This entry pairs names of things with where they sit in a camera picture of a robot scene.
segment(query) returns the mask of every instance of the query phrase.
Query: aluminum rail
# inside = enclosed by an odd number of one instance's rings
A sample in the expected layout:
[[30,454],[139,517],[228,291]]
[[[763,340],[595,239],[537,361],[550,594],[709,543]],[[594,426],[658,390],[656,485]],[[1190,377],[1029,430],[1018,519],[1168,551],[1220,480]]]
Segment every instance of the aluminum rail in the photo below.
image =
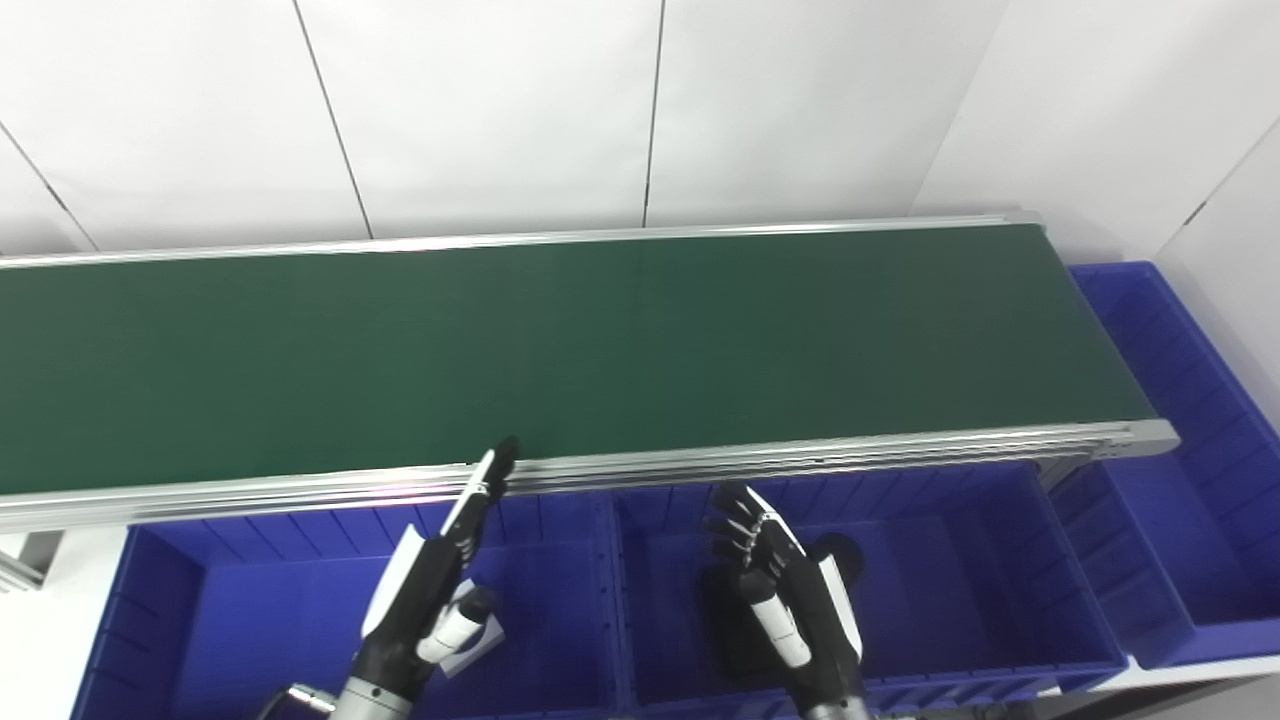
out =
[[219,260],[227,258],[279,258],[287,255],[358,255],[369,252],[422,252],[462,247],[504,247],[513,245],[558,245],[572,242],[611,242],[620,240],[659,240],[687,237],[736,237],[744,234],[796,234],[819,232],[876,232],[992,225],[1042,225],[1030,210],[998,215],[956,215],[938,218],[886,218],[832,220],[826,223],[772,223],[750,225],[694,225],[678,228],[639,228],[608,231],[564,231],[541,233],[467,234],[449,237],[407,237],[396,240],[352,240],[335,242],[296,242],[242,245],[233,247],[184,247],[166,250],[118,250],[64,255],[19,255],[0,258],[0,270],[154,263],[161,260]]
[[[509,495],[668,486],[1000,460],[1155,455],[1178,445],[1166,420],[1034,425],[521,460]],[[0,497],[0,533],[225,515],[444,502],[468,464],[64,491]]]

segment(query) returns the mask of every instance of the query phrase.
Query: blue plastic bin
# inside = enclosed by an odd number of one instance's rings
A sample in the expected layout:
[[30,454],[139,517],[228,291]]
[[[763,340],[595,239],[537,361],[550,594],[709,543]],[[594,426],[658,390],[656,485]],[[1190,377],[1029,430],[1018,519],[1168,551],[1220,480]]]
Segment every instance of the blue plastic bin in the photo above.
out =
[[1149,263],[1073,274],[1183,443],[1052,493],[1121,646],[1143,667],[1280,653],[1280,442]]
[[[467,577],[507,637],[436,674],[415,717],[607,717],[620,706],[604,495],[506,498]],[[303,682],[337,692],[393,542],[448,506],[227,518],[131,530],[74,719],[241,720]]]
[[[801,542],[855,538],[863,671],[878,712],[1089,687],[1125,666],[1034,468],[995,464],[753,483]],[[778,691],[730,682],[699,612],[716,560],[708,486],[620,491],[623,610],[639,716],[772,717]]]

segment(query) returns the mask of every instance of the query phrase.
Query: metal leg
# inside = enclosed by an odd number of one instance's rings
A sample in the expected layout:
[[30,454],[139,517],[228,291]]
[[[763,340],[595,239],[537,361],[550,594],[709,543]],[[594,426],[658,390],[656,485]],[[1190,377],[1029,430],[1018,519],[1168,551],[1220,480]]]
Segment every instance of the metal leg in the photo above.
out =
[[1041,487],[1044,488],[1044,492],[1053,489],[1057,483],[1065,480],[1071,473],[1079,470],[1092,460],[1093,457],[1088,455],[1068,455],[1064,457],[1046,457],[1037,461],[1037,465],[1041,468]]
[[60,542],[61,530],[31,533],[17,559],[0,552],[0,592],[40,589]]

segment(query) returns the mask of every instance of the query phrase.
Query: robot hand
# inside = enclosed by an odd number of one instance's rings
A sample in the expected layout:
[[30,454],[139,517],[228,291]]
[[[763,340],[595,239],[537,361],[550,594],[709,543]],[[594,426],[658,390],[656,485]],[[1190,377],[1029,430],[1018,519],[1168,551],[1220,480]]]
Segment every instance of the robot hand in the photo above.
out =
[[869,717],[861,639],[840,566],[856,579],[861,551],[844,536],[824,536],[806,552],[786,520],[741,483],[721,484],[712,505],[724,514],[707,521],[712,550],[737,569],[737,593],[777,651],[796,710],[808,720]]
[[489,619],[492,591],[454,598],[462,570],[480,546],[484,520],[506,491],[518,451],[507,438],[485,452],[449,511],[440,534],[422,539],[408,527],[378,582],[365,637],[332,720],[407,717],[436,665]]

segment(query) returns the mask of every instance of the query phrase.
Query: metal frame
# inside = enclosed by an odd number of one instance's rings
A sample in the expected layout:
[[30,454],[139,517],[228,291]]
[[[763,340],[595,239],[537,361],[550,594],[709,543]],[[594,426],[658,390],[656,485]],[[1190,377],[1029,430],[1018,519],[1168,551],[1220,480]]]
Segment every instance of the metal frame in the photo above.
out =
[[1044,720],[1138,720],[1262,679],[1266,679],[1266,675],[1138,685],[1121,691],[1089,691],[1042,697],[1016,705],[1032,710],[1034,717]]
[[[947,218],[892,218],[828,223],[573,231],[147,250],[3,258],[0,259],[0,270],[160,260],[419,252],[509,245],[1007,224],[1042,224],[1042,222],[1036,213],[1014,211],[998,215]],[[1172,427],[1165,420],[1151,419],[557,457],[517,462],[511,482],[511,493],[535,495],[623,486],[675,484],[992,460],[1037,461],[1042,466],[1044,483],[1051,486],[1075,466],[1091,459],[1149,455],[1170,450],[1176,445],[1178,436]],[[0,497],[0,533],[444,501],[456,496],[467,474],[466,465],[430,465],[101,491],[12,495]]]
[[774,223],[751,225],[694,225],[680,228],[637,228],[566,231],[541,233],[466,234],[407,237],[397,240],[352,240],[339,242],[296,242],[283,245],[243,245],[236,247],[186,247],[172,250],[122,250],[67,255],[19,255],[0,258],[0,270],[54,268],[63,265],[104,265],[115,263],[154,263],[160,260],[218,260],[228,258],[276,258],[282,255],[357,255],[370,252],[422,252],[463,247],[503,247],[508,245],[559,245],[570,242],[609,242],[618,240],[662,240],[687,237],[737,237],[744,234],[796,234],[815,232],[874,232],[992,225],[1043,225],[1038,213],[1015,210],[998,215],[956,215],[940,218],[886,218],[833,220],[828,223]]
[[61,542],[61,530],[31,533],[18,557],[0,552],[0,593],[40,589]]
[[[1166,420],[1033,425],[520,460],[509,493],[667,486],[922,465],[1153,455],[1178,445]],[[0,498],[0,533],[453,500],[471,465],[419,465]]]

